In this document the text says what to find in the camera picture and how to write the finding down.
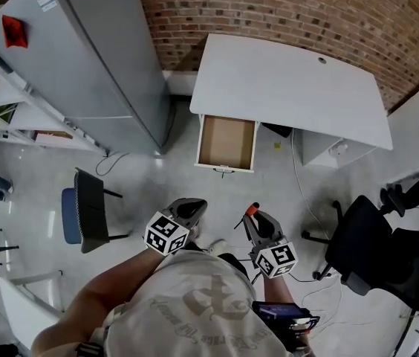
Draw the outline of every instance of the brick wall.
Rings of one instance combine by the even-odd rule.
[[[387,109],[419,87],[419,0],[142,0],[161,65],[197,71],[208,33],[283,42],[376,77]]]

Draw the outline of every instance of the refrigerator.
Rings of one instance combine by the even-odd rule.
[[[6,48],[3,15],[27,48]],[[169,93],[140,0],[9,0],[0,57],[106,149],[161,152]]]

